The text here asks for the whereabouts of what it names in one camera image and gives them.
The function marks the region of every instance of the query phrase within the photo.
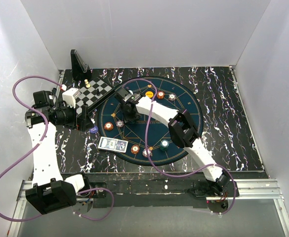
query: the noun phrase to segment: chessboard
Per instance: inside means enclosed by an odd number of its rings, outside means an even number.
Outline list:
[[[89,84],[90,88],[87,88],[85,83],[80,84],[81,94],[76,98],[76,105],[78,106],[76,113],[78,116],[82,113],[82,105],[84,102],[90,107],[112,89],[111,86],[99,78],[94,78],[89,81]]]

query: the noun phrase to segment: round blue mat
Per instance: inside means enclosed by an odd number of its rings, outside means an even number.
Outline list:
[[[201,136],[204,127],[203,114],[200,105],[192,91],[180,83],[167,78],[141,78],[151,81],[157,87],[158,91],[163,91],[165,93],[164,99],[160,100],[156,98],[158,103],[176,110],[186,108],[194,119],[198,127],[198,133]],[[145,81],[131,82],[125,86],[125,89],[132,90],[133,93],[145,93],[147,91],[154,92],[151,85]],[[168,95],[170,93],[174,93],[176,95],[175,101],[168,100]],[[142,155],[142,152],[145,149],[144,135],[147,119],[147,116],[142,115],[142,117],[134,124],[127,123],[122,128],[117,127],[116,122],[118,120],[123,120],[123,114],[120,109],[120,104],[114,98],[114,96],[111,96],[107,101],[105,101],[98,110],[98,126],[100,134],[104,137],[111,137],[128,141],[129,143],[126,153],[116,153],[116,155],[126,161],[138,165],[150,165],[149,160]],[[104,125],[107,122],[111,122],[114,125],[113,130],[107,131],[104,129]],[[152,149],[152,160],[156,165],[169,164],[187,155],[186,151],[178,148],[175,144],[172,143],[168,127],[153,118],[150,121],[148,136],[148,145]],[[168,140],[170,144],[168,149],[163,152],[160,150],[160,143],[161,140],[164,139]],[[131,147],[133,145],[140,146],[140,152],[136,155],[131,153]]]

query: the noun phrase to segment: cable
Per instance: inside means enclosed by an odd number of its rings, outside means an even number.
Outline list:
[[[44,133],[43,133],[43,135],[42,135],[42,137],[41,137],[41,139],[40,139],[40,142],[39,142],[38,144],[36,144],[36,145],[35,145],[31,150],[29,150],[27,153],[25,153],[19,160],[17,160],[15,163],[13,163],[11,166],[9,166],[6,170],[4,170],[4,171],[0,174],[0,179],[1,179],[8,171],[10,171],[13,167],[15,167],[15,166],[16,166],[17,164],[19,164],[21,161],[23,161],[28,155],[30,155],[32,152],[34,152],[34,150],[37,149],[37,148],[39,147],[39,145],[41,144],[41,142],[44,140],[45,135],[46,135],[46,133],[47,133],[48,120],[47,120],[47,118],[44,116],[44,114],[41,113],[40,111],[38,111],[38,110],[36,110],[36,109],[34,109],[34,108],[26,105],[25,103],[23,103],[23,102],[17,97],[17,95],[16,95],[16,87],[17,87],[17,85],[18,85],[20,82],[22,82],[22,81],[24,81],[24,80],[26,80],[26,79],[29,79],[29,78],[40,78],[40,79],[43,79],[43,80],[47,80],[47,81],[49,81],[49,82],[51,82],[51,83],[54,83],[54,84],[58,85],[58,86],[61,87],[61,88],[63,87],[63,85],[61,85],[60,83],[57,83],[57,82],[55,82],[55,81],[53,81],[53,80],[51,80],[51,79],[49,79],[49,78],[45,78],[45,77],[41,77],[41,76],[27,76],[27,77],[24,77],[24,78],[19,79],[19,80],[14,84],[14,86],[13,86],[13,88],[12,88],[12,94],[13,94],[14,98],[15,98],[15,99],[17,100],[17,102],[18,102],[19,104],[21,104],[22,106],[26,107],[27,109],[29,109],[29,110],[31,110],[31,111],[33,111],[33,112],[38,113],[40,116],[42,116],[42,118],[43,118],[43,120],[44,120],[44,123],[45,123],[45,129],[44,129]],[[41,214],[38,215],[38,216],[35,216],[35,217],[27,218],[27,219],[14,219],[14,218],[7,217],[7,216],[5,216],[5,215],[3,215],[3,214],[0,213],[0,217],[1,217],[1,218],[5,219],[5,220],[7,220],[7,221],[14,221],[14,222],[31,221],[31,220],[33,220],[33,219],[36,219],[36,218],[40,217],[40,216],[41,216]]]
[[[109,189],[105,189],[105,188],[87,189],[87,190],[84,190],[84,191],[79,192],[78,194],[83,194],[83,193],[87,193],[87,192],[91,192],[91,191],[96,191],[96,190],[105,190],[106,192],[109,192],[109,194],[110,194],[110,196],[111,196],[111,198],[112,198],[111,207],[110,207],[109,211],[106,213],[106,215],[104,215],[104,216],[101,217],[101,218],[96,218],[96,219],[95,219],[95,218],[86,216],[86,215],[84,215],[84,214],[81,214],[81,213],[79,213],[79,212],[77,212],[77,211],[74,211],[73,214],[77,214],[78,216],[80,216],[80,217],[82,216],[82,217],[84,217],[84,218],[86,218],[86,219],[88,219],[88,220],[91,220],[91,221],[101,221],[101,220],[105,219],[105,218],[109,215],[109,213],[110,213],[110,212],[112,211],[112,209],[114,208],[114,204],[115,204],[114,195],[113,195],[113,193],[112,193]]]
[[[130,82],[135,81],[135,80],[142,80],[142,81],[145,81],[145,82],[147,82],[147,83],[149,83],[150,85],[153,86],[153,88],[154,88],[154,90],[155,90],[155,93],[154,93],[154,95],[153,95],[153,97],[152,97],[152,102],[153,102],[154,99],[155,99],[155,97],[156,97],[156,95],[157,95],[157,93],[158,93],[158,90],[157,90],[156,86],[155,86],[152,82],[150,82],[149,80],[146,80],[146,79],[143,79],[143,78],[131,79],[131,80],[126,81],[126,82],[123,84],[123,87],[124,87],[125,85],[129,84]],[[152,109],[153,109],[153,103],[151,103],[151,109],[150,109],[150,113],[149,113],[149,116],[148,116],[148,121],[147,121],[147,124],[146,124],[145,140],[144,140],[144,142],[145,142],[145,150],[146,150],[146,152],[147,152],[147,154],[148,154],[148,159],[149,159],[151,165],[155,168],[155,170],[156,170],[157,172],[159,172],[160,174],[165,175],[165,176],[167,176],[167,177],[170,177],[170,178],[185,178],[185,177],[191,176],[191,175],[193,175],[193,174],[195,174],[195,173],[198,173],[198,172],[202,171],[203,169],[205,169],[205,168],[207,168],[207,167],[209,167],[209,166],[218,166],[218,167],[220,167],[221,169],[223,169],[224,171],[226,171],[226,172],[228,173],[228,175],[230,176],[230,179],[232,180],[232,183],[233,183],[234,193],[233,193],[233,200],[232,200],[232,203],[231,203],[231,205],[229,206],[229,208],[228,208],[226,211],[222,212],[222,213],[216,213],[216,214],[219,214],[219,215],[220,215],[220,214],[225,214],[225,213],[227,213],[228,211],[230,211],[231,208],[232,208],[233,205],[234,205],[235,198],[236,198],[236,195],[237,195],[237,190],[236,190],[235,182],[234,182],[234,179],[233,179],[232,175],[231,175],[230,172],[229,172],[225,167],[223,167],[222,165],[219,165],[219,164],[207,164],[207,165],[204,165],[203,167],[200,167],[199,169],[197,169],[197,170],[195,170],[195,171],[193,171],[193,172],[191,172],[191,173],[188,173],[188,174],[172,175],[172,174],[164,173],[163,171],[161,171],[161,170],[153,163],[153,161],[152,161],[152,159],[151,159],[151,157],[150,157],[150,155],[149,155],[149,148],[148,148],[148,133],[149,133],[150,120],[151,120],[151,117],[152,117]]]

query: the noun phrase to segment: gray wall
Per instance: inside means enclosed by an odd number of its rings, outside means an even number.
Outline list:
[[[270,0],[21,0],[59,69],[236,64]]]
[[[42,75],[57,80],[58,70],[29,19],[20,0],[0,0],[0,173],[31,148],[24,123],[26,109],[12,96],[12,86],[21,77]],[[32,93],[52,88],[31,79],[20,84],[17,95],[32,104]],[[32,157],[24,160],[0,180],[0,211],[12,216],[22,179],[28,179]],[[10,222],[0,218],[0,237]]]
[[[289,213],[289,0],[272,0],[236,67],[265,167]]]

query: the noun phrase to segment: deck of cards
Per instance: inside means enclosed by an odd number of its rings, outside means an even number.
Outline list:
[[[128,141],[123,141],[116,138],[100,137],[98,149],[125,153],[127,146]]]

